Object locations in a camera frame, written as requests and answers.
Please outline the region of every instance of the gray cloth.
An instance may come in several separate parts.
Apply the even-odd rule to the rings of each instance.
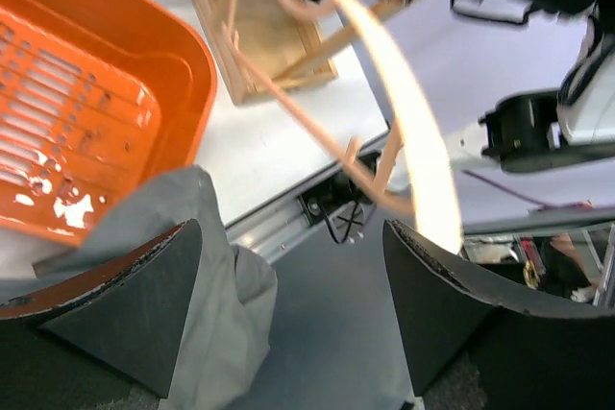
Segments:
[[[17,290],[9,284],[9,291],[14,296],[20,294],[15,291],[30,293],[57,283],[126,254],[190,218],[201,226],[203,250],[169,398],[159,409],[222,409],[249,390],[269,351],[278,282],[262,258],[229,245],[211,178],[199,167],[145,184],[115,207],[51,274]],[[137,408],[135,398],[142,401],[143,396],[132,393],[109,408]]]

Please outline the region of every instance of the wooden tray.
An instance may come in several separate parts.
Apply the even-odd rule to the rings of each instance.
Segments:
[[[266,91],[242,71],[221,39],[220,25],[212,21],[215,1],[192,0],[233,102],[236,105],[250,103]],[[235,27],[243,53],[272,77],[282,74],[303,56],[311,55],[322,43],[315,22],[294,19],[278,0],[238,0]],[[324,84],[336,77],[337,72],[329,59],[301,75],[274,77],[274,80],[289,91]]]

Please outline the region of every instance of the wooden hoop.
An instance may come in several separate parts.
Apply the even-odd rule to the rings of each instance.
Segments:
[[[376,204],[402,215],[414,215],[417,230],[445,250],[458,253],[462,244],[461,218],[448,153],[430,105],[397,44],[378,19],[359,0],[332,0],[320,6],[280,0],[300,19],[315,19],[341,9],[363,40],[374,61],[395,113],[376,175],[357,160],[361,142],[353,136],[343,148],[269,76],[254,66],[239,49],[234,30],[237,0],[218,0],[215,13],[223,36],[237,61],[267,88],[280,104],[334,156],[353,182]],[[399,151],[404,147],[413,201],[386,190]]]

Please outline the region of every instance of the orange basket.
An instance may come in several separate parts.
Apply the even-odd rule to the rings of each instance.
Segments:
[[[205,42],[149,0],[0,0],[0,226],[78,246],[192,163],[215,91]]]

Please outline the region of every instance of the white table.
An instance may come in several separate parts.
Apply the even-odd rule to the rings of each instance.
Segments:
[[[190,0],[154,0],[203,33]],[[341,26],[321,21],[323,36]],[[387,131],[352,48],[334,59],[334,82],[294,95],[340,143],[352,135],[363,142]],[[218,73],[218,92],[195,162],[213,178],[225,225],[301,184],[332,162],[319,145],[274,101],[238,108]],[[0,229],[0,277],[31,277],[31,264],[62,250],[57,245]]]

